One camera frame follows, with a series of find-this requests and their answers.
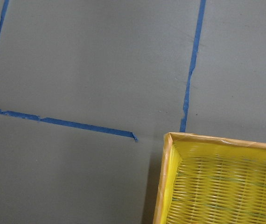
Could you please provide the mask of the short blue tape line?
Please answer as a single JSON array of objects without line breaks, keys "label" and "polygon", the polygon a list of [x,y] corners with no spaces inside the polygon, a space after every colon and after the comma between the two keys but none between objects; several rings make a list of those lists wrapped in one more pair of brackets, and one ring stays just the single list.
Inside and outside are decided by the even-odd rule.
[{"label": "short blue tape line", "polygon": [[99,133],[107,133],[107,134],[112,134],[112,135],[117,135],[117,136],[133,138],[135,142],[139,141],[138,137],[133,132],[114,129],[114,128],[89,125],[89,124],[67,121],[67,120],[62,120],[62,119],[55,119],[55,118],[50,118],[50,117],[41,118],[38,115],[7,111],[7,110],[2,110],[2,109],[0,109],[0,115],[20,118],[20,119],[26,119],[26,120],[33,120],[37,122],[44,122],[44,123],[60,125],[60,126],[67,126],[67,127],[89,130],[89,131],[94,131],[94,132],[99,132]]}]

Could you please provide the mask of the yellow plastic basket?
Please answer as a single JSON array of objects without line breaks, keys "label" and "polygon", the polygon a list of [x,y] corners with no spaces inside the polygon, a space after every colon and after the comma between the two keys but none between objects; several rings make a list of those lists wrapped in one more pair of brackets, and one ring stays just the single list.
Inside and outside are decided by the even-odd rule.
[{"label": "yellow plastic basket", "polygon": [[266,143],[167,133],[155,224],[266,224]]}]

